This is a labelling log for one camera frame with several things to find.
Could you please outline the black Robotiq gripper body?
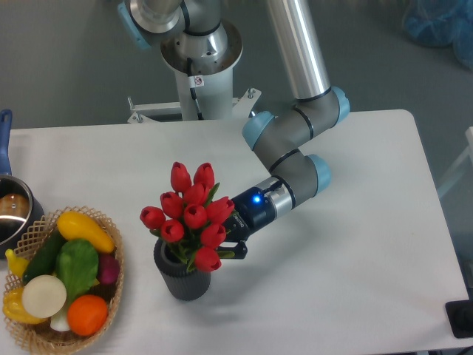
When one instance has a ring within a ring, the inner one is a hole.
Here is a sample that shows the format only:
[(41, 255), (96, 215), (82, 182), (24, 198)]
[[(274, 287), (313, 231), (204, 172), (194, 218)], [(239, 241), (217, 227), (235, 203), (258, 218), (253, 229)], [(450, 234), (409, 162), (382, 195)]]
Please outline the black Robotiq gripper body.
[(234, 211), (223, 223), (228, 230), (225, 241), (246, 241), (252, 234), (274, 221), (274, 206), (266, 191), (252, 187), (233, 197)]

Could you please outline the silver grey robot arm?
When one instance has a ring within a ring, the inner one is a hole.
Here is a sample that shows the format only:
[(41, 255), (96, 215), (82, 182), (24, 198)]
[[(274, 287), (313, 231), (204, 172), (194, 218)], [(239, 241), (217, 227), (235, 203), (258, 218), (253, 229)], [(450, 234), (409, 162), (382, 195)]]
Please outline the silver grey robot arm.
[[(261, 112), (246, 122), (242, 135), (270, 176), (231, 199), (207, 199), (208, 226), (172, 246), (187, 263), (205, 255), (244, 258), (250, 235), (330, 183), (327, 164), (303, 155), (300, 147), (345, 119), (350, 103), (329, 83), (307, 2), (269, 1), (267, 8), (296, 105), (281, 117)], [(236, 28), (222, 20), (218, 1), (124, 1), (118, 10), (139, 45), (159, 43), (175, 74), (184, 120), (236, 113), (233, 68), (242, 42)], [(225, 229), (224, 241), (211, 233), (212, 226)]]

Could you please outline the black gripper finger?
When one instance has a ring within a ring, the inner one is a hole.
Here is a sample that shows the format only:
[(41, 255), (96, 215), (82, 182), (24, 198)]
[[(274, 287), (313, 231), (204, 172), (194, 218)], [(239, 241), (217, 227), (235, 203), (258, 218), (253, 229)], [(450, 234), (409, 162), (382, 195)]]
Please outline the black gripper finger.
[(219, 246), (217, 248), (217, 254), (220, 259), (243, 260), (246, 258), (247, 253), (248, 248), (245, 241), (239, 241), (235, 246)]

